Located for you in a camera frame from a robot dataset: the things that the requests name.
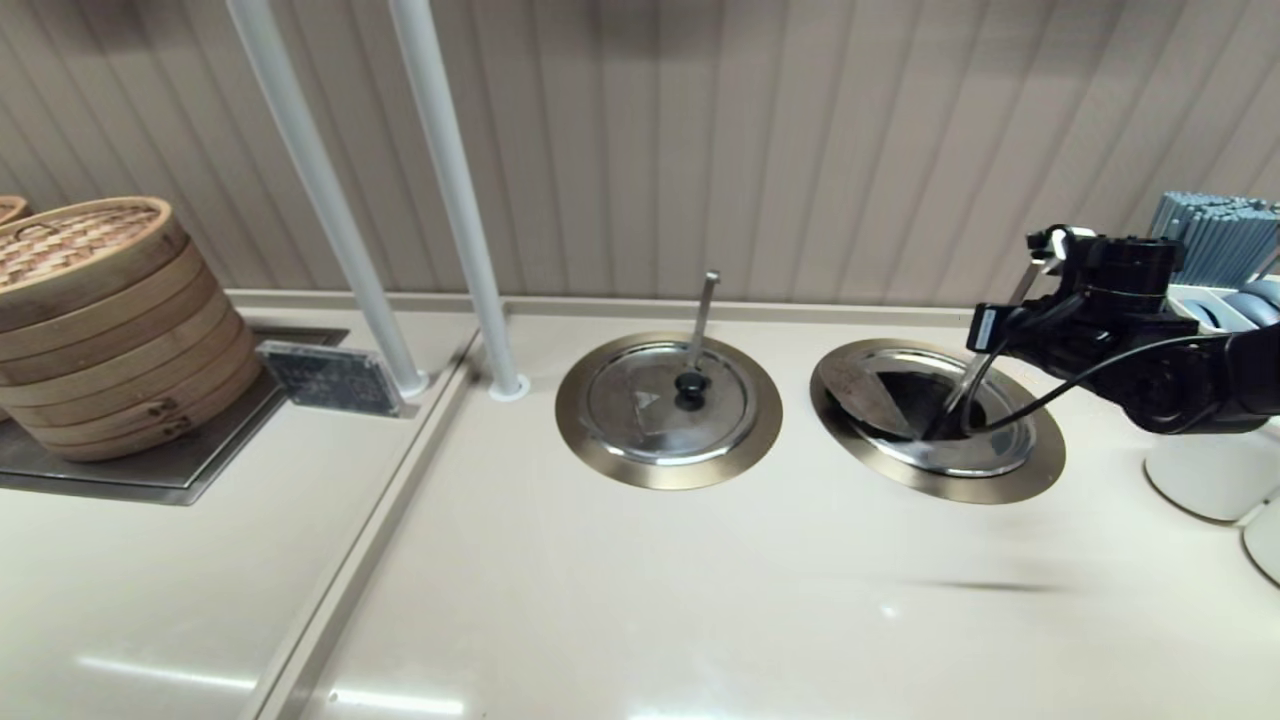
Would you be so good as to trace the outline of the stacked bamboo steamer baskets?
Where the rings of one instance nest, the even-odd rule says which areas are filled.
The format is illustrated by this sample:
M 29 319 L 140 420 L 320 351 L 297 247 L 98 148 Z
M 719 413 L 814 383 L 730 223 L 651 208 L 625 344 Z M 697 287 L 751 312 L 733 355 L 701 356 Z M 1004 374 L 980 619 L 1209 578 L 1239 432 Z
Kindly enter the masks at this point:
M 0 224 L 0 424 L 56 457 L 124 457 L 209 424 L 261 377 L 255 345 L 163 199 Z

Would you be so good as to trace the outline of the steel steamer base plate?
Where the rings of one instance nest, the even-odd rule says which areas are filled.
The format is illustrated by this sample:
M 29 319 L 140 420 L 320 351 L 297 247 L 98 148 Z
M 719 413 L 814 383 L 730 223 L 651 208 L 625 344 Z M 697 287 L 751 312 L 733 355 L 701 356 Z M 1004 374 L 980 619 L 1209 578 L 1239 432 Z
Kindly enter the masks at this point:
M 52 456 L 14 421 L 0 423 L 0 489 L 191 506 L 287 396 L 264 370 L 224 413 L 179 439 L 102 462 Z

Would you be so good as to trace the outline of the grey chopsticks bundle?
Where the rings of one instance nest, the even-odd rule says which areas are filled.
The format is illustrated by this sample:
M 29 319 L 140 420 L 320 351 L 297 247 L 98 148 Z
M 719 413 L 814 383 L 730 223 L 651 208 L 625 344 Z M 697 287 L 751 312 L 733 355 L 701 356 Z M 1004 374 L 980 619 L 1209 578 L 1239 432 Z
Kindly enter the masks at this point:
M 1238 288 L 1280 254 L 1280 202 L 1245 196 L 1166 192 L 1149 233 L 1185 250 L 1172 284 Z

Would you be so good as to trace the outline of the steel ladle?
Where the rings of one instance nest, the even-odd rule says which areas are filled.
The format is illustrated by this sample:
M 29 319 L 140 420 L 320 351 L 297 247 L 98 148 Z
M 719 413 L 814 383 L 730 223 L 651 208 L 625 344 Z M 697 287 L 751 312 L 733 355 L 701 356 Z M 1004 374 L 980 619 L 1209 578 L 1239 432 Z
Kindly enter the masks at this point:
M 977 388 L 980 386 L 983 377 L 997 357 L 997 354 L 1004 350 L 1004 343 L 1005 338 L 998 342 L 997 348 L 992 354 L 975 354 L 973 356 L 966 366 L 965 374 L 952 387 L 950 395 L 943 401 L 940 413 L 927 427 L 923 439 L 941 439 L 943 436 L 952 432 L 951 428 L 956 423 L 960 425 L 957 434 L 961 437 L 968 434 L 966 427 L 969 423 L 973 397 L 977 393 Z

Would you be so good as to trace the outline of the steel pot lid black knob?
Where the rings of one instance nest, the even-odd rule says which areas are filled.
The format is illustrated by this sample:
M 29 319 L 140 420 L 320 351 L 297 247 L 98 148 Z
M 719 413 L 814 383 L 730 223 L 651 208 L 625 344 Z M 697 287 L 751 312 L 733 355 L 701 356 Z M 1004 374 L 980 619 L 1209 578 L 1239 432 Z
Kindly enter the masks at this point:
M 951 433 L 925 441 L 927 427 L 940 413 L 969 363 L 946 354 L 874 345 L 833 351 L 818 364 L 826 393 L 851 419 L 855 430 L 892 459 L 943 477 L 1000 477 L 1030 460 L 1038 436 L 1032 420 L 979 432 L 1012 411 L 1007 393 L 983 379 L 970 405 L 968 434 Z
M 632 462 L 685 466 L 726 455 L 755 425 L 756 382 L 733 359 L 684 341 L 625 347 L 594 369 L 580 401 L 588 434 Z

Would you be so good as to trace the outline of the white metal pole with flange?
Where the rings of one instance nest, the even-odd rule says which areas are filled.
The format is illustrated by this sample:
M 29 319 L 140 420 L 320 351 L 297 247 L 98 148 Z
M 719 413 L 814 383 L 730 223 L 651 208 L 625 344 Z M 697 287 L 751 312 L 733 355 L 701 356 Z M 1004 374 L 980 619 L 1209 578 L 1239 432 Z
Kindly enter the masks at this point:
M 492 264 L 483 215 L 430 0 L 389 0 L 404 68 L 431 154 L 438 187 L 477 318 L 490 373 L 489 395 L 509 404 L 530 391 L 515 361 L 506 306 Z

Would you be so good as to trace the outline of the clear acrylic label sign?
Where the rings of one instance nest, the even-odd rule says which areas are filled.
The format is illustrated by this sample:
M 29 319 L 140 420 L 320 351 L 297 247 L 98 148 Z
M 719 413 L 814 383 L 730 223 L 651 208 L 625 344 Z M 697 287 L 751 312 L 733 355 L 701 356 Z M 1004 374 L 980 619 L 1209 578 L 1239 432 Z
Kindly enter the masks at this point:
M 275 340 L 260 342 L 255 351 L 294 405 L 383 418 L 406 413 L 390 372 L 375 352 Z

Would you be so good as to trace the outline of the white ceramic jar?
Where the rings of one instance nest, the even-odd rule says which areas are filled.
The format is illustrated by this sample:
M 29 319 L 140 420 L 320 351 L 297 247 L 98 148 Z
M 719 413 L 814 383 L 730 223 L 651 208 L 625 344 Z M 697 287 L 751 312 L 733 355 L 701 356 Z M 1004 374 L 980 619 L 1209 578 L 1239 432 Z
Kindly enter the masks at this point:
M 1248 516 L 1242 547 L 1254 569 L 1280 589 L 1280 489 Z
M 1234 524 L 1280 497 L 1280 421 L 1244 434 L 1167 437 L 1146 455 L 1143 469 L 1179 509 Z

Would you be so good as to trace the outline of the white cutlery holder box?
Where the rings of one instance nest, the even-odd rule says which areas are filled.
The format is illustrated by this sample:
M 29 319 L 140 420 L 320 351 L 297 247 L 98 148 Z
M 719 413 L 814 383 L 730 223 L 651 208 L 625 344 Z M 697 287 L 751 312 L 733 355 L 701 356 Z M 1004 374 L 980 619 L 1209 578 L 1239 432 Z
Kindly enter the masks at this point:
M 1174 284 L 1174 286 L 1170 287 L 1170 290 L 1167 292 L 1167 300 L 1169 300 L 1170 306 L 1176 313 L 1179 313 L 1183 316 L 1190 318 L 1193 322 L 1196 322 L 1198 324 L 1199 332 L 1202 334 L 1234 334 L 1234 333 L 1242 333 L 1242 332 L 1234 332 L 1234 333 L 1215 332 L 1212 328 L 1207 327 L 1207 324 L 1198 318 L 1198 315 L 1196 314 L 1196 307 L 1194 306 L 1192 306 L 1192 307 L 1187 306 L 1187 301 L 1188 300 L 1192 300 L 1194 297 L 1199 297 L 1201 292 L 1203 292 L 1204 290 L 1233 290 L 1233 288 L 1210 288 L 1210 287 L 1190 286 L 1190 284 Z

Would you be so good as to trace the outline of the slanted white metal pole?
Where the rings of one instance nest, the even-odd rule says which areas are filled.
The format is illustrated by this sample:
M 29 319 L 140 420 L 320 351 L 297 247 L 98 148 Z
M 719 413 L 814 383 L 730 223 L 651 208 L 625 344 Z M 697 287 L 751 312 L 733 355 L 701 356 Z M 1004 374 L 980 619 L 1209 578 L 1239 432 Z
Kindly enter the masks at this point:
M 224 0 L 262 96 L 402 398 L 430 386 L 413 360 L 279 29 L 271 0 Z

